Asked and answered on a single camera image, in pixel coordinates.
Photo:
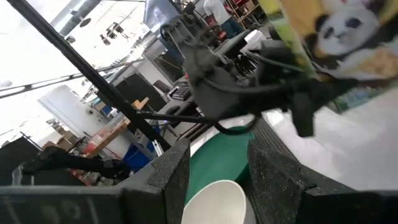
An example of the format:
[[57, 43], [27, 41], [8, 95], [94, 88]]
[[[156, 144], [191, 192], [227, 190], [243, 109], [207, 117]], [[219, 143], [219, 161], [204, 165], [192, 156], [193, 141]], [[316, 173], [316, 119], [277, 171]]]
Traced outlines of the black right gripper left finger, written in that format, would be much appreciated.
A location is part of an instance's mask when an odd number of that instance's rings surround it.
[[180, 139], [122, 188], [123, 224], [181, 224], [190, 175], [190, 141]]

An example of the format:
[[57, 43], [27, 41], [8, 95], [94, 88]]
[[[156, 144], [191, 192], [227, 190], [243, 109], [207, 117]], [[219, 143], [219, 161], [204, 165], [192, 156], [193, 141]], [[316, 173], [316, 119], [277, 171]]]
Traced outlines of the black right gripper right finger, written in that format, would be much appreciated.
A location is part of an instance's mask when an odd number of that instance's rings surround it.
[[255, 212], [265, 224], [295, 224], [301, 196], [306, 190], [314, 189], [321, 194], [353, 191], [301, 164], [263, 119], [252, 131], [254, 139], [248, 142], [248, 166]]

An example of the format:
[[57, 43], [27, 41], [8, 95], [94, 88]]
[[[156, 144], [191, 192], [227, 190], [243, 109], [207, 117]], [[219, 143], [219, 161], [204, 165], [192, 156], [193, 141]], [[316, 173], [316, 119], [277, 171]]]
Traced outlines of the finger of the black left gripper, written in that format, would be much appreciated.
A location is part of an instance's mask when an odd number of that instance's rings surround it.
[[313, 108], [308, 93], [295, 92], [292, 95], [291, 113], [298, 136], [301, 138], [312, 137], [314, 135]]
[[358, 85], [358, 80], [348, 79], [329, 79], [321, 81], [311, 79], [307, 87], [309, 95], [342, 95]]

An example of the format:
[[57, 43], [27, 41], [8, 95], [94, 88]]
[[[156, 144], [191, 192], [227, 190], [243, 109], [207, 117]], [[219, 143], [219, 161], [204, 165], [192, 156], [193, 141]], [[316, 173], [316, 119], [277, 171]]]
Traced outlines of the tall pasta bottle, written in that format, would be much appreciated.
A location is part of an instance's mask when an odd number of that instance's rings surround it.
[[320, 80], [359, 85], [328, 104], [336, 113], [398, 86], [398, 0], [259, 0], [270, 34]]

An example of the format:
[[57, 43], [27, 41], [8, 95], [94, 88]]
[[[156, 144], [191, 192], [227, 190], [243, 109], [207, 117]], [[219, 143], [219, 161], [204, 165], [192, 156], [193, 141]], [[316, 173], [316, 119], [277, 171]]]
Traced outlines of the blue plastic bin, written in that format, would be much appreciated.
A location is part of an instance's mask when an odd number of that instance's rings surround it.
[[150, 159], [137, 146], [131, 143], [123, 157], [123, 162], [136, 173], [145, 167], [150, 162]]

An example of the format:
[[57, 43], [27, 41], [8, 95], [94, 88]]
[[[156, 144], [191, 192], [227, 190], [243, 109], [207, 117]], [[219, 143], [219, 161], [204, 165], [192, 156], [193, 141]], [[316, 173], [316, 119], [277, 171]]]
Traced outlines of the green plate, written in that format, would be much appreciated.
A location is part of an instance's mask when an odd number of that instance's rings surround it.
[[185, 203], [202, 188], [218, 180], [242, 183], [249, 175], [248, 143], [254, 139], [252, 131], [230, 136], [218, 133], [193, 154]]

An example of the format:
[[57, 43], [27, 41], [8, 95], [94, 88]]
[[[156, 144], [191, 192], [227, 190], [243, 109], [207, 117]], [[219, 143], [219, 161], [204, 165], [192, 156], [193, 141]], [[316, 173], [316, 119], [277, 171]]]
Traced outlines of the white ceramic bowl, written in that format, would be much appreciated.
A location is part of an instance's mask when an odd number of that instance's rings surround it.
[[244, 224], [246, 195], [232, 180], [218, 180], [186, 204], [181, 224]]

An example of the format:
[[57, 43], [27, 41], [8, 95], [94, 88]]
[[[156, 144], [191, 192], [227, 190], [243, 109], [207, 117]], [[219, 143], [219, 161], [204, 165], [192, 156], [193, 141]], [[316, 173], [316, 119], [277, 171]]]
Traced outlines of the wooden workbench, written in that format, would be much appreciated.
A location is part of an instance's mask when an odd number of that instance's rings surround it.
[[84, 155], [86, 157], [97, 156], [111, 141], [126, 130], [130, 123], [128, 118], [119, 113], [88, 141], [87, 146], [83, 150]]

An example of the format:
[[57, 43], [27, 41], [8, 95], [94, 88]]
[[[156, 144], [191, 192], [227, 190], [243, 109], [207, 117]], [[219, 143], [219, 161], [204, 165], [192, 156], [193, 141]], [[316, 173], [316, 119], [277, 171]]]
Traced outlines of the person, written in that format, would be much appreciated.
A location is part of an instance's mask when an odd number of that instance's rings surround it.
[[226, 32], [227, 38], [232, 39], [244, 32], [237, 20], [225, 8], [223, 0], [205, 0], [203, 9], [206, 15], [212, 17]]

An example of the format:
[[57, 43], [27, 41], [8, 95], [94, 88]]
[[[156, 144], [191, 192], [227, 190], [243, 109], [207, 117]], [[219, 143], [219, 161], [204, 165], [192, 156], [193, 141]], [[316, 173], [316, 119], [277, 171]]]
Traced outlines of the black keyboard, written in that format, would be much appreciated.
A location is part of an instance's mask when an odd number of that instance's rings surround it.
[[191, 97], [191, 91], [190, 87], [188, 85], [185, 86], [177, 86], [174, 88], [170, 94], [169, 97], [174, 100], [179, 100], [179, 101], [186, 101], [188, 98]]

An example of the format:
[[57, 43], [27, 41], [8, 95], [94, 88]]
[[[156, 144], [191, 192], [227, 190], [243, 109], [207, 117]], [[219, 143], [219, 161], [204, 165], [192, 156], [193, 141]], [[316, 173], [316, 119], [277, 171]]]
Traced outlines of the black aluminium table frame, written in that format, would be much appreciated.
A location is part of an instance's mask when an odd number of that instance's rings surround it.
[[150, 114], [141, 114], [135, 110], [101, 75], [74, 50], [55, 29], [26, 1], [6, 0], [25, 20], [27, 20], [48, 42], [60, 51], [97, 89], [114, 103], [151, 141], [156, 140], [167, 151], [171, 145], [146, 122], [154, 119]]

